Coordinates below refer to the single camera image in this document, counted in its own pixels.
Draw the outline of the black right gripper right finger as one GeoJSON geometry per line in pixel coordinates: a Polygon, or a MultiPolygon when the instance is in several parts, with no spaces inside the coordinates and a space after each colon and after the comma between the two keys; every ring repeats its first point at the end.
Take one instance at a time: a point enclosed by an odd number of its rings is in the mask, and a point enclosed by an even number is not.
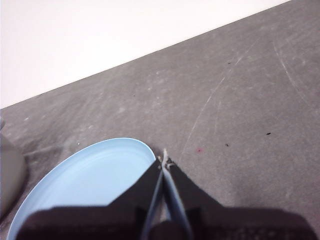
{"type": "Polygon", "coordinates": [[[174,163],[162,167],[170,219],[151,228],[153,240],[315,240],[299,214],[278,208],[227,207],[174,163]]]}

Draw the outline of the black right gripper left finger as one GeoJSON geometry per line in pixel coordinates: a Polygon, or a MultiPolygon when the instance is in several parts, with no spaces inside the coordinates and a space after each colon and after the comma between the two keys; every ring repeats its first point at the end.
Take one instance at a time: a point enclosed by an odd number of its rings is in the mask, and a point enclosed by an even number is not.
{"type": "Polygon", "coordinates": [[[160,176],[155,161],[129,189],[106,206],[63,206],[31,214],[18,240],[137,240],[160,176]]]}

